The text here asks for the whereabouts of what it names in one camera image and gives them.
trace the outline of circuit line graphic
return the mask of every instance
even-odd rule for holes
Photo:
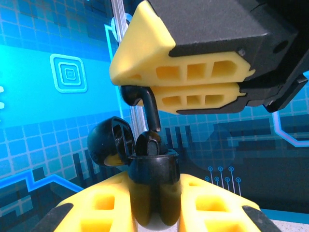
[[[48,177],[45,177],[41,180],[35,181],[32,170],[27,170],[3,179],[0,179],[0,189],[13,185],[20,181],[26,181],[26,185],[28,188],[28,192],[31,192],[33,190],[39,189],[40,187],[43,187],[45,185],[48,185],[50,183],[57,183],[59,185],[62,185],[63,187],[66,187],[74,192],[80,192],[83,190],[82,187],[70,182],[69,180],[66,180],[56,174],[50,175]]]

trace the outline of yellow gripper jaw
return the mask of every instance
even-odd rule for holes
[[[179,232],[260,232],[242,208],[260,210],[257,204],[188,174],[181,174],[180,182]],[[62,201],[57,207],[71,203],[73,208],[55,232],[137,232],[128,186],[122,172]]]
[[[255,70],[238,53],[170,57],[175,46],[164,22],[148,1],[142,1],[112,60],[112,83],[150,87],[158,110],[172,114],[217,109],[246,94],[237,83]]]

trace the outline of black plastic housing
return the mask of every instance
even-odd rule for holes
[[[137,222],[150,230],[164,230],[180,216],[181,185],[178,154],[132,156],[129,166],[131,208]]]

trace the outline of metal rod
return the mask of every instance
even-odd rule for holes
[[[122,0],[111,0],[111,1],[112,1],[112,11],[115,18],[118,42],[121,43],[122,38],[124,37],[128,27],[126,23],[125,8]],[[131,111],[131,121],[133,125],[132,130],[135,139],[137,139],[142,132],[147,130],[144,112],[142,107],[139,106],[131,107],[130,111]]]

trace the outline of black plastic object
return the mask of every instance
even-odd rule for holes
[[[281,232],[262,211],[247,205],[243,206],[242,209],[261,232]]]
[[[178,154],[132,156],[128,175],[131,208],[137,222],[164,230],[180,216],[181,186]]]
[[[118,117],[99,123],[88,135],[89,154],[94,163],[100,166],[128,164],[134,147],[130,125]]]
[[[145,131],[136,141],[135,152],[137,156],[155,156],[168,153],[168,148],[156,132]]]
[[[265,108],[268,112],[273,113],[275,111],[281,110],[287,106],[287,104],[296,96],[296,94],[305,86],[308,79],[302,74],[300,75],[289,88],[286,90],[284,95],[272,101],[270,104],[266,105]]]
[[[31,232],[54,232],[57,226],[73,208],[72,203],[66,203],[53,208],[45,217],[31,230]]]
[[[158,107],[155,96],[149,87],[121,86],[120,92],[123,100],[130,106],[136,106],[140,100],[143,101],[148,128],[150,131],[161,131]]]
[[[309,1],[149,2],[176,43],[169,56],[234,51],[255,70],[239,83],[246,95],[236,101],[218,109],[179,109],[177,113],[228,114],[259,105],[274,112],[284,108],[305,84],[298,78],[309,69]]]

